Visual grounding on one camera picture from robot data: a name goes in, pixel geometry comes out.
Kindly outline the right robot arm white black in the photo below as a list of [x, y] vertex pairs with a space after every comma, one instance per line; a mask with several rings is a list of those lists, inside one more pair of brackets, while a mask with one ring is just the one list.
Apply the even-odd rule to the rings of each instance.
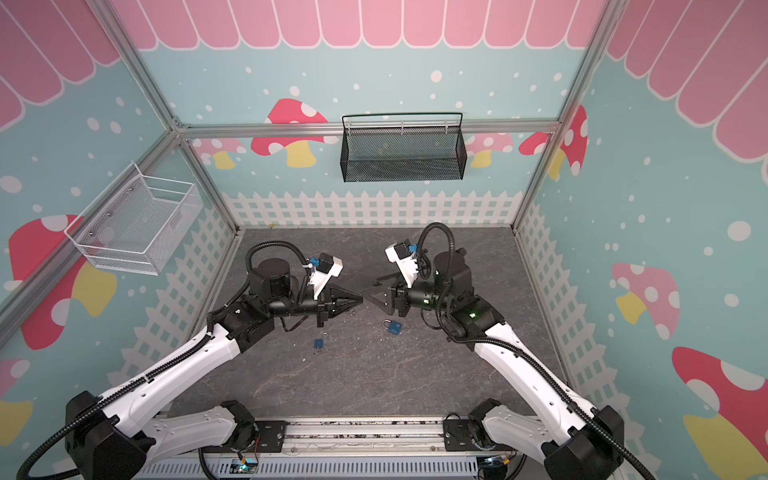
[[597, 408], [571, 389], [476, 293], [466, 252], [447, 225], [432, 222], [416, 243], [393, 243], [385, 254], [397, 270], [378, 278], [365, 297], [389, 315], [433, 313], [431, 329], [491, 365], [534, 411], [523, 416], [485, 400], [467, 417], [478, 449], [510, 447], [540, 463], [551, 479], [609, 479], [623, 465], [653, 478], [627, 448], [620, 414], [610, 406]]

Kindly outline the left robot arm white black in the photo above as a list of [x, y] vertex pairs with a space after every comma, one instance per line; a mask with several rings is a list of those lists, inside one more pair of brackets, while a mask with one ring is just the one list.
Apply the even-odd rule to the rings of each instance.
[[163, 427], [161, 408], [202, 377], [246, 352], [288, 317], [313, 316], [319, 327], [363, 302], [361, 295], [331, 283], [342, 261], [327, 253], [310, 258], [283, 240], [252, 246], [245, 255], [247, 278], [187, 343], [144, 372], [98, 396], [85, 391], [66, 406], [66, 423], [37, 447], [16, 476], [31, 478], [33, 466], [62, 442], [74, 468], [60, 479], [131, 479], [154, 460], [208, 446], [235, 452], [254, 449], [260, 437], [253, 415], [226, 401]]

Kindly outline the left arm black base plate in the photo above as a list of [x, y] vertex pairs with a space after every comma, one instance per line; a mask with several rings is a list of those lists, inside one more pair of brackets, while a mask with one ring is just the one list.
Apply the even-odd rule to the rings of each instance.
[[289, 423], [278, 420], [257, 420], [251, 423], [242, 452], [257, 454], [281, 453]]

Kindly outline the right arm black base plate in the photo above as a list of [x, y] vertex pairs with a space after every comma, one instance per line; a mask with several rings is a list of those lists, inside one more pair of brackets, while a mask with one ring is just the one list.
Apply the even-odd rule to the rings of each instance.
[[492, 451], [497, 448], [481, 423], [457, 416], [448, 416], [442, 422], [446, 451]]

